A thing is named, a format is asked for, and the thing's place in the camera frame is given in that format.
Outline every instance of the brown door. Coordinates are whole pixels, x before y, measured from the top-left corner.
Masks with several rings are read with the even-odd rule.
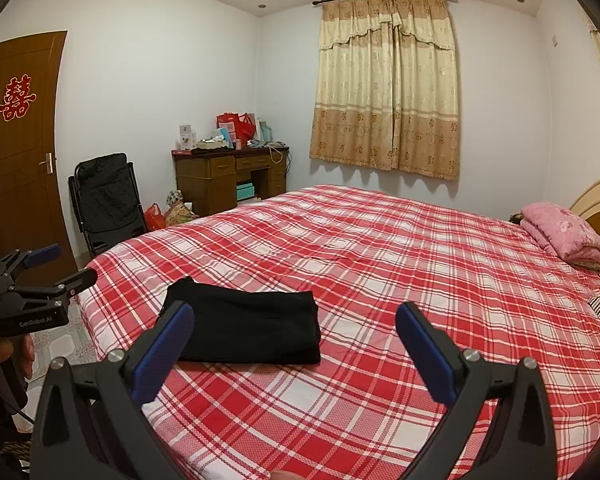
[[[77,270],[56,177],[54,120],[65,32],[0,43],[0,256],[58,243],[62,256],[19,283],[46,285]]]

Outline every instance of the red plaid bedsheet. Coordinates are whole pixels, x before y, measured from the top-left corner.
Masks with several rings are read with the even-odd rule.
[[[320,365],[180,363],[144,407],[194,478],[397,478],[443,414],[394,329],[404,300],[488,359],[542,367],[567,478],[600,436],[600,277],[548,256],[518,226],[378,192],[318,186],[153,232],[90,266],[81,293],[100,357],[155,322],[167,286],[311,290]],[[467,471],[484,406],[454,475]]]

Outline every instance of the pink folded quilt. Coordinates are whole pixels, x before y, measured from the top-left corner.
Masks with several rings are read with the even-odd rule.
[[[568,264],[600,269],[600,235],[588,222],[551,202],[522,208],[521,227],[538,245]]]

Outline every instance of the metal screw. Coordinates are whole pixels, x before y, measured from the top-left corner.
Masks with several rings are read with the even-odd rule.
[[[51,361],[49,367],[51,368],[51,370],[59,370],[64,366],[65,363],[66,359],[64,357],[56,357]]]
[[[107,354],[107,360],[112,363],[119,363],[125,358],[125,351],[122,348],[116,348]]]
[[[474,350],[473,348],[467,348],[464,352],[462,352],[462,356],[469,363],[474,363],[475,361],[480,360],[480,352]]]
[[[529,370],[535,370],[535,368],[538,367],[538,362],[532,357],[525,357],[524,359],[522,359],[522,362],[524,366],[529,368]]]

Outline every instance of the white wall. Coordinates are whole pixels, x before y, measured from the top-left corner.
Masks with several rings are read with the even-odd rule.
[[[545,199],[570,207],[600,178],[600,62],[577,0],[542,0],[537,21],[552,118]]]
[[[68,30],[58,80],[56,155],[75,254],[86,250],[67,177],[81,160],[125,152],[142,205],[175,189],[179,124],[198,134],[254,108],[257,18],[214,0],[11,0],[0,41]]]
[[[291,148],[288,189],[345,184],[503,219],[542,199],[550,100],[536,20],[475,0],[450,3],[449,13],[460,77],[457,183],[309,159],[321,9],[261,19],[256,108]]]

